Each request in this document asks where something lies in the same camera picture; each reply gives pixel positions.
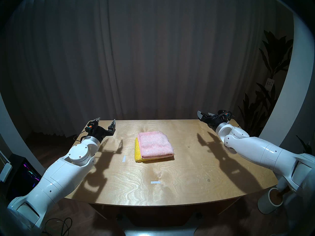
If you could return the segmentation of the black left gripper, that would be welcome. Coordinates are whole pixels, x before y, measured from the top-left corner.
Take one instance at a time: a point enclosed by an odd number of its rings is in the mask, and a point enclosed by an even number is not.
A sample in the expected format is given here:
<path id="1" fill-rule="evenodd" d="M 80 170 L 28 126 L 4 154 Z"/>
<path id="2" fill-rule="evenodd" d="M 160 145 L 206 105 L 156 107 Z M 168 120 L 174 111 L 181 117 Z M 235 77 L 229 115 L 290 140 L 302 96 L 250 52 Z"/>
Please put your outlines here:
<path id="1" fill-rule="evenodd" d="M 84 139 L 91 139 L 93 137 L 96 138 L 101 143 L 105 137 L 114 135 L 116 127 L 115 119 L 108 127 L 108 130 L 99 126 L 99 121 L 100 118 L 96 118 L 92 120 L 92 122 L 88 122 L 87 127 L 85 127 L 85 132 L 87 133 L 87 135 L 84 136 Z"/>

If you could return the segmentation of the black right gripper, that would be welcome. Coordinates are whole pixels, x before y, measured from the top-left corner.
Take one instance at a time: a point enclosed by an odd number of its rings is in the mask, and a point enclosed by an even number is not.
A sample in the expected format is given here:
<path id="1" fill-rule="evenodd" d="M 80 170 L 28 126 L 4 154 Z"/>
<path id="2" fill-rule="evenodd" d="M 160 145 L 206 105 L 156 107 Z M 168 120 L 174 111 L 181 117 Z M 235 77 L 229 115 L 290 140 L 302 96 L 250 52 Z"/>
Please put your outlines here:
<path id="1" fill-rule="evenodd" d="M 209 112 L 208 114 L 206 114 L 201 111 L 197 111 L 197 117 L 201 122 L 206 123 L 207 126 L 213 131 L 216 131 L 218 127 L 220 129 L 224 125 L 229 124 L 232 117 L 232 112 L 226 110 L 218 110 L 217 114 Z"/>

